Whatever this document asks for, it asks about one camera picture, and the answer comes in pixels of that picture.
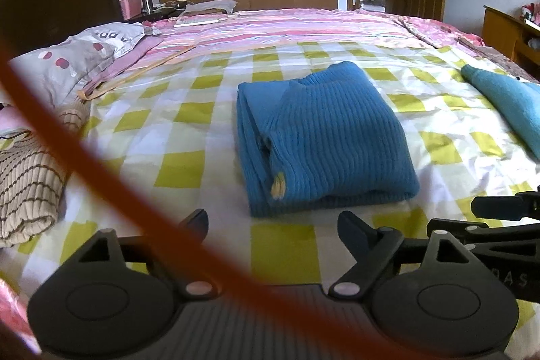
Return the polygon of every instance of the bed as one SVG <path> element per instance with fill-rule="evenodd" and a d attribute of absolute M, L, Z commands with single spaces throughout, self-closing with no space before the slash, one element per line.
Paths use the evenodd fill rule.
<path fill-rule="evenodd" d="M 186 28 L 174 22 L 153 24 L 163 43 L 123 75 L 194 48 L 92 101 L 83 142 L 175 221 L 204 208 L 206 243 L 264 282 L 328 288 L 353 259 L 336 232 L 341 209 L 249 216 L 234 135 L 241 82 L 301 78 L 345 60 L 365 71 L 406 132 L 421 184 L 408 202 L 350 207 L 374 227 L 425 237 L 432 218 L 475 221 L 470 203 L 477 195 L 511 195 L 538 184 L 540 168 L 527 147 L 460 74 L 465 64 L 506 74 L 457 40 L 481 45 L 475 36 L 440 22 L 362 10 L 241 11 Z M 29 296 L 102 228 L 138 233 L 71 176 L 60 221 L 3 249 L 0 275 Z M 540 306 L 519 301 L 519 308 L 507 351 L 514 359 L 540 351 Z"/>

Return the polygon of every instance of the silver thermos bottle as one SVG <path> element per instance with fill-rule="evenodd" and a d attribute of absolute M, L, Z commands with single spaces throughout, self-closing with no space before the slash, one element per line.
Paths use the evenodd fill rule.
<path fill-rule="evenodd" d="M 142 13 L 150 14 L 154 10 L 154 3 L 152 0 L 142 0 Z"/>

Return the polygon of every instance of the triangular cutout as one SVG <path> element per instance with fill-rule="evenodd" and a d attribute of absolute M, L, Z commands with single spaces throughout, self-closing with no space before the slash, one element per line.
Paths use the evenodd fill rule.
<path fill-rule="evenodd" d="M 448 240 L 441 240 L 437 252 L 437 261 L 441 263 L 466 264 L 469 260 Z"/>
<path fill-rule="evenodd" d="M 535 256 L 536 244 L 502 244 L 500 246 L 493 246 L 491 250 L 512 255 Z"/>
<path fill-rule="evenodd" d="M 82 263 L 90 263 L 94 261 L 108 261 L 109 259 L 109 245 L 107 244 L 107 239 L 100 238 L 79 261 Z"/>

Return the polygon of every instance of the red dot on pillow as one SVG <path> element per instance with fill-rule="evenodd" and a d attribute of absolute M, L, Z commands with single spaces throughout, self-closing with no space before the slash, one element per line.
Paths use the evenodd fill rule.
<path fill-rule="evenodd" d="M 38 55 L 38 58 L 43 59 L 43 60 L 48 60 L 51 57 L 52 57 L 52 52 L 50 52 L 50 51 L 43 51 L 43 52 L 39 53 L 39 55 Z"/>
<path fill-rule="evenodd" d="M 66 59 L 58 59 L 56 61 L 56 66 L 58 66 L 59 68 L 62 68 L 62 69 L 67 69 L 69 67 L 69 62 L 66 60 Z"/>

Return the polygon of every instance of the yellow strap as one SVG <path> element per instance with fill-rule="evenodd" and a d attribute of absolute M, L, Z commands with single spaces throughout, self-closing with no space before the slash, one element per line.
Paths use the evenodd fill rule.
<path fill-rule="evenodd" d="M 190 45 L 187 48 L 182 49 L 181 51 L 175 52 L 174 54 L 169 55 L 168 57 L 165 57 L 164 59 L 161 59 L 152 63 L 150 66 L 147 66 L 146 68 L 143 68 L 141 70 L 134 72 L 133 74 L 131 74 L 130 76 L 127 76 L 126 78 L 122 78 L 121 80 L 109 83 L 108 85 L 107 83 L 105 83 L 105 85 L 100 90 L 94 90 L 94 92 L 90 94 L 90 96 L 86 96 L 83 90 L 78 90 L 77 95 L 79 95 L 79 98 L 81 100 L 85 100 L 85 101 L 90 101 L 95 98 L 98 98 L 102 96 L 103 94 L 106 94 L 107 92 L 110 92 L 111 90 L 116 89 L 118 86 L 121 86 L 125 82 L 134 80 L 138 76 L 143 75 L 145 72 L 148 72 L 149 70 L 152 70 L 153 68 L 161 66 L 162 64 L 178 57 L 179 55 L 185 54 L 186 52 L 190 51 L 193 48 L 195 48 L 195 46 Z"/>

